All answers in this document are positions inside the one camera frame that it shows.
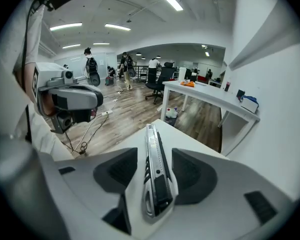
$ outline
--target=orange cloth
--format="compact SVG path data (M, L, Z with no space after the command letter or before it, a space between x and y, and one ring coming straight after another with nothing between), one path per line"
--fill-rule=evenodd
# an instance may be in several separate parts
M193 82L193 81L188 82L188 83L186 83L185 81L182 81L180 84L181 84L182 86L195 87L195 82Z

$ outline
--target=table leg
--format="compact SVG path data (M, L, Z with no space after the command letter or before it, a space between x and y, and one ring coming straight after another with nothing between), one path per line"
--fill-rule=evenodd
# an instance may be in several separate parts
M222 152L221 154L224 156L229 155L229 153L234 150L234 148L244 139L244 137L248 134L248 132L250 131L250 129L254 126L256 121L252 120L249 121L245 124L244 127L242 127L242 129L240 130L240 132L236 135L234 141L227 146Z
M224 124L224 122L226 121L228 115L229 115L229 111L227 110L227 111L224 113L224 116L223 116L223 118L221 119L220 123L218 124L218 128L220 128L220 127Z
M186 96L184 97L183 106L182 106L182 111L185 111L186 104L187 104L187 100L188 100L188 95L186 95Z
M168 101L169 101L170 90L167 86L164 87L163 93L163 101L162 101L162 109L161 109L161 120L165 121L166 118L166 111L168 108Z

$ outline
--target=black hair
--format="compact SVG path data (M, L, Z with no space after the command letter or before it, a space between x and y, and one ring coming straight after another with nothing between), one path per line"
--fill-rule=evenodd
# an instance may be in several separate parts
M91 54L91 48L85 49L83 54Z

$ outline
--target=power strip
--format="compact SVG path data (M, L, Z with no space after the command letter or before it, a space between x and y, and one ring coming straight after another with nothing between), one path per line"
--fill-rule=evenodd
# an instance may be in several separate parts
M106 115L111 115L112 113L113 113L112 110L108 110L108 111L106 111L106 112L103 112L101 115L104 117L104 116L106 116Z

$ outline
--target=beige pants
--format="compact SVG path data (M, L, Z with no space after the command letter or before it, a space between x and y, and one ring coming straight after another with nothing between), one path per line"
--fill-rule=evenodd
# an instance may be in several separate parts
M126 71L123 74L124 74L124 80L125 80L126 88L129 89L129 86L130 86L130 88L132 89L132 84L131 84L129 72Z

